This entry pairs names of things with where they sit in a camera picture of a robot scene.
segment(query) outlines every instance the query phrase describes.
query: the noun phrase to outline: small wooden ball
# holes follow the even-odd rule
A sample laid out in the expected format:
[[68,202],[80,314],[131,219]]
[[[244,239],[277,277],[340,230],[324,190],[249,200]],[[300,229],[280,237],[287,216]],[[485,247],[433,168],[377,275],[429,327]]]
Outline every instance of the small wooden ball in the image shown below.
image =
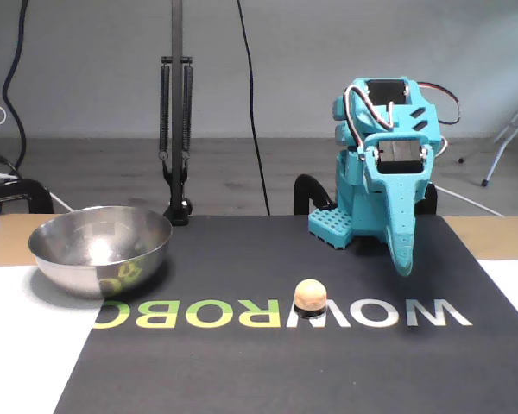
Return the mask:
[[294,307],[301,317],[317,317],[326,311],[326,289],[318,280],[302,280],[295,288]]

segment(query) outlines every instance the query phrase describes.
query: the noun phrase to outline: wooden ball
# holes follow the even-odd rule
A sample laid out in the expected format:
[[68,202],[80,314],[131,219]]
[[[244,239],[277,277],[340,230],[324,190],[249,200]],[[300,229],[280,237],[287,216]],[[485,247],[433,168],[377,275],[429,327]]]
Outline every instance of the wooden ball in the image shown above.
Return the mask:
[[295,288],[295,306],[303,311],[318,312],[326,308],[326,289],[318,280],[302,280]]

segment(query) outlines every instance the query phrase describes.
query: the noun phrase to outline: black mat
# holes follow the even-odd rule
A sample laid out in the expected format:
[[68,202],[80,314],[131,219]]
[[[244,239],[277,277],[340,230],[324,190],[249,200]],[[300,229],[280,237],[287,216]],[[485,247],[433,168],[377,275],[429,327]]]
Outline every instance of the black mat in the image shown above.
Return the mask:
[[[408,279],[385,247],[333,250],[308,234],[302,216],[194,217],[175,229],[169,256],[152,288],[118,299],[130,307],[124,323],[92,331],[57,414],[518,413],[518,313],[439,217],[419,218]],[[287,327],[306,278],[325,284],[350,327],[332,313],[324,328],[301,319]],[[188,306],[206,299],[229,304],[232,319],[190,324]],[[281,327],[241,324],[245,299],[262,309],[276,299]],[[350,305],[361,299],[374,304],[354,318]],[[418,311],[407,318],[407,299],[432,320]],[[434,299],[458,314],[444,306],[435,319]],[[149,300],[180,301],[174,328],[136,325]],[[98,322],[118,313],[104,307]],[[198,312],[206,322],[220,316],[215,305]],[[390,325],[367,326],[376,321]]]

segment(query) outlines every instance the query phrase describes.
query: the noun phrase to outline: metal bowl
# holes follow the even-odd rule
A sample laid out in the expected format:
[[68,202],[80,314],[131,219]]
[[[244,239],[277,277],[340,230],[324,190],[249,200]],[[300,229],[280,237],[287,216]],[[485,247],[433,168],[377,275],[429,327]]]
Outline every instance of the metal bowl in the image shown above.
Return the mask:
[[136,207],[91,207],[42,224],[28,239],[41,271],[83,298],[108,298],[148,280],[165,260],[171,223]]

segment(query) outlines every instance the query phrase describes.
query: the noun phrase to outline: black power cord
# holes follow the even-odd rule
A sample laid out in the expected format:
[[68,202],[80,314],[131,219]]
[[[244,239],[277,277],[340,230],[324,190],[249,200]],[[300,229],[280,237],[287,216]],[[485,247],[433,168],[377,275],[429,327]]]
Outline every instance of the black power cord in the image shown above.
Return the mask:
[[8,161],[8,159],[6,159],[6,157],[3,157],[2,155],[0,155],[0,164],[9,167],[11,170],[11,175],[16,175],[19,179],[22,179],[22,175],[17,171],[16,166],[14,166],[11,162]]
[[240,14],[240,22],[242,23],[243,42],[245,43],[245,50],[248,54],[248,66],[250,68],[250,121],[251,133],[253,134],[253,142],[256,146],[257,164],[259,165],[259,174],[261,175],[262,195],[265,198],[265,207],[267,208],[267,216],[270,216],[270,207],[268,206],[267,186],[265,185],[265,177],[262,172],[261,154],[259,152],[259,144],[257,142],[256,122],[253,114],[253,66],[251,65],[250,45],[248,44],[248,36],[243,22],[242,4],[237,0],[238,12]]
[[14,56],[14,60],[11,64],[11,68],[9,69],[8,76],[6,77],[6,80],[3,83],[3,89],[2,89],[2,98],[3,101],[6,103],[6,106],[9,109],[9,112],[11,112],[11,115],[15,118],[17,128],[19,129],[19,135],[21,136],[21,151],[19,153],[19,157],[17,158],[17,161],[15,163],[16,170],[19,169],[21,164],[23,163],[23,159],[25,158],[25,153],[27,151],[27,136],[25,135],[25,128],[23,127],[23,123],[21,122],[21,118],[19,115],[17,115],[16,109],[11,104],[11,101],[8,98],[8,89],[9,84],[11,83],[11,80],[14,78],[14,75],[16,74],[17,66],[19,65],[19,59],[21,58],[21,53],[23,50],[23,37],[25,35],[25,15],[27,14],[27,7],[28,7],[28,0],[22,0],[21,5],[21,12],[19,14],[19,26],[18,26],[18,32],[17,32],[17,47],[16,47],[16,54]]

